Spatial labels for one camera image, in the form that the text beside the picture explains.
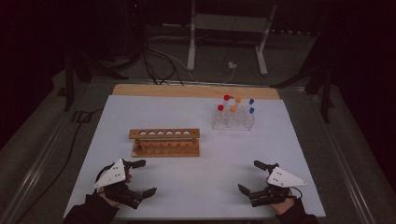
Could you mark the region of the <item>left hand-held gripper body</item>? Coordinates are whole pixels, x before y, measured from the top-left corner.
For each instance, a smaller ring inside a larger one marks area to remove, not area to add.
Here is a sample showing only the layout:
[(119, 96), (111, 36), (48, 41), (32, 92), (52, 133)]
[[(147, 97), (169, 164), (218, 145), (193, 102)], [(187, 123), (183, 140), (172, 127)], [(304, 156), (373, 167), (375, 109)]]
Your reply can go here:
[(143, 201), (142, 194), (127, 186), (125, 179), (130, 170), (124, 168), (123, 162), (124, 159), (120, 159), (103, 168), (96, 177), (93, 189), (97, 193), (103, 188), (108, 199), (136, 209)]

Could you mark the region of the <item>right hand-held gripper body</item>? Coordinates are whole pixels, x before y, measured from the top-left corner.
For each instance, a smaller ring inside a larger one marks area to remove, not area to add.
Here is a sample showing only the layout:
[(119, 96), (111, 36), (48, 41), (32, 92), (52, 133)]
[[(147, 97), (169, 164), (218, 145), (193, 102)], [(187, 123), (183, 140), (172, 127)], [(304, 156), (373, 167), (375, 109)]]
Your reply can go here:
[(290, 198), (290, 189), (304, 186), (307, 182), (278, 166), (264, 166), (269, 176), (266, 178), (267, 187), (264, 190), (250, 192), (248, 198), (253, 207), (283, 203)]

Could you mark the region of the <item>wooden test tube rack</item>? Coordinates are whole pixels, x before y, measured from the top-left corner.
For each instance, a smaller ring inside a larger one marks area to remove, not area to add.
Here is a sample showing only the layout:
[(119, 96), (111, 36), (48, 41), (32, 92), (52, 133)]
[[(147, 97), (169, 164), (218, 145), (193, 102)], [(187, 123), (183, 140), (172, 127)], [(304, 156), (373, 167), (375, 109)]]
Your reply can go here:
[(199, 157), (199, 129), (132, 129), (135, 158)]

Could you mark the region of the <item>clear plastic test tube rack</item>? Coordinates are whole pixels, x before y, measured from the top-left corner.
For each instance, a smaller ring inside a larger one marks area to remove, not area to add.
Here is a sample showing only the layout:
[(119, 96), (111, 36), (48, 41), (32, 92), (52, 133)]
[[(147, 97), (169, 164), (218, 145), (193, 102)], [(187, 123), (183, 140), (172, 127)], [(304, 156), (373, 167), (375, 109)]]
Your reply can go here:
[(212, 128), (217, 130), (250, 131), (255, 109), (250, 106), (214, 105)]

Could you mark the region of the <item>person's right hand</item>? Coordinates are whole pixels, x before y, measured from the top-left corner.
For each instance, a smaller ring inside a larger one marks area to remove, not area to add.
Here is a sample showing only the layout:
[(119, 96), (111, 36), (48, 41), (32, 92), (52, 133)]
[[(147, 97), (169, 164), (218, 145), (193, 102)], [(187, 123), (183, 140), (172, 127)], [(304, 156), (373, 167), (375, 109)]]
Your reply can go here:
[(286, 213), (290, 208), (294, 206), (294, 195), (289, 191), (289, 195), (286, 197), (283, 203), (271, 204), (270, 207), (275, 211), (277, 215)]

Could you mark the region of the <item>person's left hand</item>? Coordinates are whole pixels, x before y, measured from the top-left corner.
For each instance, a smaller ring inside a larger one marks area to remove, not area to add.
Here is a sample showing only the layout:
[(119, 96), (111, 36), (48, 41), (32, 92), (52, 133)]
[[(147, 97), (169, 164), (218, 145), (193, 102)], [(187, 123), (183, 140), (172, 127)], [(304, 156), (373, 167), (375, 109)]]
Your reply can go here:
[[(132, 175), (131, 174), (127, 174), (125, 182), (126, 183), (130, 183), (131, 180), (132, 180)], [(101, 198), (103, 198), (110, 206), (117, 207), (120, 204), (119, 202), (115, 202), (115, 201), (112, 201), (112, 200), (108, 199), (107, 196), (106, 196), (105, 190), (103, 188), (100, 188), (99, 190), (97, 190), (97, 194)]]

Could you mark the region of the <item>white table sheet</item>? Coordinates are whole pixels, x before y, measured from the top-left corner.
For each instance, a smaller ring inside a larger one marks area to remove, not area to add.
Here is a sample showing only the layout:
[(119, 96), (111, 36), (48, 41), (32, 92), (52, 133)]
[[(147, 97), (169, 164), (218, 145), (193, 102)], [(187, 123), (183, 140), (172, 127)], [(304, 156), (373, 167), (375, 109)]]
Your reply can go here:
[(113, 161), (128, 160), (132, 129), (197, 128), (200, 154), (191, 158), (149, 158), (132, 171), (131, 189), (155, 188), (137, 209), (123, 206), (119, 218), (256, 219), (271, 217), (268, 206), (253, 207), (238, 187), (264, 189), (266, 173), (254, 161), (278, 164), (305, 180), (299, 188), (307, 213), (322, 217), (324, 208), (305, 161), (290, 116), (281, 100), (257, 100), (248, 131), (215, 130), (218, 98), (115, 96), (107, 99), (73, 192), (71, 205), (92, 192), (98, 172)]

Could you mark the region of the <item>dark tripod stand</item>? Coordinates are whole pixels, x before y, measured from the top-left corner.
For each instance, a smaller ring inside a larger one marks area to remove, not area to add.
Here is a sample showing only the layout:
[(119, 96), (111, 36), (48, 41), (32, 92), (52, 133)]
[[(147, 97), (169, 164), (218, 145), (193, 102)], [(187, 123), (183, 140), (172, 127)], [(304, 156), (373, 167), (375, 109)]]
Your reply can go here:
[(64, 95), (66, 97), (65, 101), (65, 111), (69, 111), (72, 104), (75, 101), (75, 91), (74, 91), (74, 75), (77, 75), (81, 82), (90, 82), (92, 80), (92, 74), (89, 70), (89, 66), (97, 68), (98, 70), (104, 72), (106, 75), (113, 77), (115, 79), (125, 80), (126, 77), (114, 72), (110, 68), (104, 66), (103, 64), (97, 62), (96, 60), (89, 57), (86, 53), (72, 49), (65, 53), (65, 89)]
[(312, 49), (306, 56), (301, 70), (284, 81), (272, 84), (272, 88), (284, 89), (289, 85), (310, 77), (304, 87), (307, 94), (317, 94), (321, 91), (320, 115), (326, 123), (330, 122), (329, 109), (331, 105), (330, 93), (332, 85), (332, 35), (320, 31)]

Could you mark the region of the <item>white metal stand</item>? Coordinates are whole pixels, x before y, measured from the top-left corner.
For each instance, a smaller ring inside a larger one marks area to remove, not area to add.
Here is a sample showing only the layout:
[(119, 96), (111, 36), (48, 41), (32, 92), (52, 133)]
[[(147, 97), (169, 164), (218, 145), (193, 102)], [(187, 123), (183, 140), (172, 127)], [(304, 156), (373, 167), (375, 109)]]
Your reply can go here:
[(268, 74), (267, 65), (263, 56), (263, 50), (270, 34), (273, 19), (276, 14), (277, 4), (272, 4), (269, 14), (265, 17), (247, 17), (203, 14), (196, 11), (196, 0), (191, 0), (191, 23), (190, 23), (190, 46), (187, 60), (187, 70), (193, 71), (195, 66), (195, 32), (197, 29), (236, 31), (248, 33), (260, 33), (261, 42), (255, 47), (260, 74)]

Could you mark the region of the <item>metal floor rail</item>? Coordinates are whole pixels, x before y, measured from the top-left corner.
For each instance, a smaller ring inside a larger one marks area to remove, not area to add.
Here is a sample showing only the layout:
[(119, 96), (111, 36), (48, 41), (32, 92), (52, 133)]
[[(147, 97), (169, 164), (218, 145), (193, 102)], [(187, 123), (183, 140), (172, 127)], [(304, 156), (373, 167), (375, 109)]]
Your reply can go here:
[(89, 84), (78, 84), (70, 110), (51, 93), (0, 153), (0, 224), (13, 224), (28, 201), (65, 125)]
[(349, 198), (354, 204), (354, 207), (361, 220), (361, 224), (377, 224), (374, 219), (373, 213), (369, 209), (367, 202), (363, 197), (361, 188), (358, 185), (358, 182), (354, 177), (349, 165), (347, 164), (347, 159), (342, 152), (342, 149), (336, 141), (330, 126), (324, 121), (324, 118), (321, 116), (319, 98), (316, 95), (309, 95), (308, 98), (315, 111), (316, 117), (318, 118), (322, 130), (323, 132), (325, 132), (327, 141), (330, 144), (330, 150), (334, 156), (334, 160), (337, 165), (337, 169), (339, 170), (340, 175), (344, 180), (346, 189), (349, 194)]

